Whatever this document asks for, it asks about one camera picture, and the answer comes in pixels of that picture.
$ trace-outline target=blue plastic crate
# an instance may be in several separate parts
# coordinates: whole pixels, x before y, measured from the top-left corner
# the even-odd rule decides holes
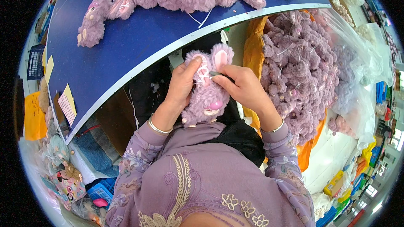
[[[39,80],[44,75],[44,69],[42,67],[42,54],[44,48],[45,45],[38,44],[32,46],[29,50],[27,80]]]
[[[112,196],[114,195],[114,185],[116,178],[106,178],[99,181],[99,183],[95,184],[92,188],[87,191],[87,194],[91,199],[104,199],[107,201],[109,205],[112,203]]]

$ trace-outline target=purple blouse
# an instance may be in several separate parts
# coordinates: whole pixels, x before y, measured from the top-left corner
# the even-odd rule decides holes
[[[217,137],[219,122],[180,128],[170,136],[145,123],[129,141],[105,225],[178,227],[194,212],[229,226],[315,226],[311,196],[284,124],[262,132],[265,175],[236,149],[199,144]]]

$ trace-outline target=silver bracelet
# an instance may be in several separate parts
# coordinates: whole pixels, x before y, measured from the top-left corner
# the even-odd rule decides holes
[[[161,134],[169,134],[170,132],[173,131],[174,127],[172,127],[169,131],[162,131],[162,130],[160,130],[159,128],[155,127],[154,124],[153,124],[153,122],[151,121],[151,120],[152,120],[151,118],[152,118],[153,114],[154,114],[154,113],[152,113],[152,115],[150,116],[150,118],[149,118],[149,120],[148,120],[149,126],[150,126],[153,130],[155,130],[156,132],[161,133]]]
[[[284,123],[285,123],[285,120],[282,119],[282,123],[280,124],[280,126],[278,128],[276,128],[275,130],[263,131],[263,132],[264,133],[274,133],[274,132],[278,131],[283,126]]]

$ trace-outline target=blue worktable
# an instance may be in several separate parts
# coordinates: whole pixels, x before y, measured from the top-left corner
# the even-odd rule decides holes
[[[54,60],[48,87],[51,102],[67,83],[72,90],[77,117],[66,143],[131,78],[186,44],[252,18],[295,9],[331,7],[328,0],[266,1],[266,8],[260,10],[242,0],[229,8],[215,7],[200,29],[184,12],[137,7],[127,20],[106,21],[100,43],[83,48],[77,47],[77,30],[92,0],[58,0],[48,31],[47,59],[52,55]],[[206,15],[192,14],[200,22]]]

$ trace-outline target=yellow box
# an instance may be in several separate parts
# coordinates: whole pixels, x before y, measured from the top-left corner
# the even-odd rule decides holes
[[[340,170],[334,178],[324,187],[324,194],[334,197],[335,194],[341,189],[343,184],[342,177],[344,176],[344,172]]]

